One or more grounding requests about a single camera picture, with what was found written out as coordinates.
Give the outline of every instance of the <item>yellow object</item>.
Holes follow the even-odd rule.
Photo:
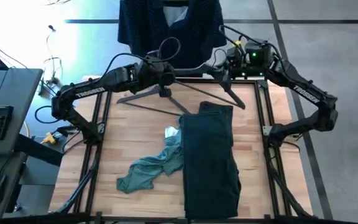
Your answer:
[[[41,144],[48,143],[48,142],[50,142],[51,144],[56,143],[56,139],[52,136],[51,133],[47,133],[47,137],[41,142]]]
[[[237,45],[237,46],[240,46],[240,45],[241,45],[241,40],[237,40],[237,41],[236,41],[236,45]]]

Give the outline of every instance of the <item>wooden tabletop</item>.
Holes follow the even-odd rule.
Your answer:
[[[230,97],[217,84],[190,85],[230,100]],[[285,89],[271,83],[269,85],[276,123],[291,122]],[[180,85],[174,84],[170,88],[173,98],[191,113],[198,112],[202,101],[227,104]],[[265,214],[273,212],[254,87],[235,84],[232,89],[247,106],[245,110],[234,108],[232,124],[234,135],[232,150],[242,184],[239,218],[262,218]],[[165,128],[178,126],[176,116],[116,103],[121,97],[130,95],[132,94],[125,92],[114,93],[112,96],[94,194],[93,213],[102,211],[103,215],[119,217],[184,217],[182,171],[169,177],[165,174],[159,175],[154,180],[154,189],[139,190],[131,194],[125,194],[116,189],[117,178],[124,177],[129,166],[136,159],[160,154],[164,148]],[[78,102],[76,107],[76,110],[88,120],[91,120],[95,99],[95,96],[84,98]],[[131,103],[182,114],[166,98],[160,98],[158,95],[137,99]],[[74,138],[67,147],[81,138],[82,136]],[[61,207],[78,185],[84,153],[85,145],[80,145],[63,158],[50,204],[51,211]],[[281,147],[281,153],[288,188],[303,208],[311,213],[298,149],[284,144]],[[88,189],[85,189],[81,204],[82,211],[85,207],[87,193]],[[283,208],[281,194],[278,194],[278,197],[280,207]]]

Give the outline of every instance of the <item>black clothes hanger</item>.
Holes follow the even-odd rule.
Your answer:
[[[168,7],[182,7],[189,6],[190,0],[163,0],[162,3],[164,6]]]

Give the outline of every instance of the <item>floor tile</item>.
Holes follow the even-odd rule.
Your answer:
[[[358,19],[358,0],[273,0],[278,19]]]
[[[271,19],[266,0],[220,0],[224,19]]]

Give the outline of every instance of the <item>desk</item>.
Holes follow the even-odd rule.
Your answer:
[[[217,84],[194,83],[190,85],[230,100]],[[197,113],[200,102],[205,100],[225,105],[222,101],[180,85],[174,84],[170,88],[174,99],[191,113]],[[263,218],[265,214],[272,214],[272,202],[254,87],[233,84],[232,89],[247,106],[246,110],[234,108],[232,123],[234,134],[232,150],[242,183],[238,217]],[[115,217],[184,217],[183,174],[181,171],[169,177],[165,174],[158,176],[154,180],[154,189],[151,190],[124,194],[116,189],[116,179],[127,174],[128,168],[134,160],[161,152],[164,147],[165,128],[178,126],[175,116],[116,104],[118,99],[129,95],[131,95],[129,92],[125,92],[113,93],[112,96],[92,213],[102,211],[103,215]],[[289,123],[291,115],[285,89],[270,85],[270,97],[276,122]],[[95,98],[92,96],[81,99],[76,107],[76,110],[88,120],[93,114]],[[181,113],[169,100],[160,98],[158,95],[137,99],[131,103]],[[78,136],[70,144],[81,138],[82,136]],[[50,210],[61,207],[78,185],[84,151],[85,145],[80,145],[63,158]],[[304,209],[311,213],[298,149],[284,144],[281,147],[281,155],[288,188]],[[84,211],[87,193],[88,189],[85,188],[81,211]],[[279,206],[283,212],[283,203],[281,202]]]
[[[0,168],[12,153],[23,121],[42,75],[41,69],[11,68],[0,71],[0,105],[13,106],[12,120],[4,140],[0,141]],[[4,173],[7,174],[6,192],[0,204],[0,217],[6,210],[10,195],[16,186],[20,169],[26,159],[22,152],[10,156]]]

